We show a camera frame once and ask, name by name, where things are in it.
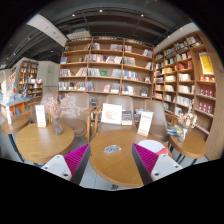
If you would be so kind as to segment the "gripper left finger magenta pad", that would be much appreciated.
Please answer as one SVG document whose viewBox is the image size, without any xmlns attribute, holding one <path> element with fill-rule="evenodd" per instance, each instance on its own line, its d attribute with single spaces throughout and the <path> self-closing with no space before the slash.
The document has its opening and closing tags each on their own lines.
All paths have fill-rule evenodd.
<svg viewBox="0 0 224 224">
<path fill-rule="evenodd" d="M 86 144 L 65 156 L 54 156 L 42 167 L 42 169 L 79 185 L 90 154 L 90 145 Z"/>
</svg>

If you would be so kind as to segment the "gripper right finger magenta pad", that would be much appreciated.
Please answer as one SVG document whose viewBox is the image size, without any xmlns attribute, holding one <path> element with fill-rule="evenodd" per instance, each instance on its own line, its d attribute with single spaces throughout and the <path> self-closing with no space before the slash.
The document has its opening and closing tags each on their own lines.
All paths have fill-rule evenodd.
<svg viewBox="0 0 224 224">
<path fill-rule="evenodd" d="M 148 185 L 182 169 L 169 155 L 158 155 L 135 143 L 132 144 L 132 155 L 143 185 Z"/>
</svg>

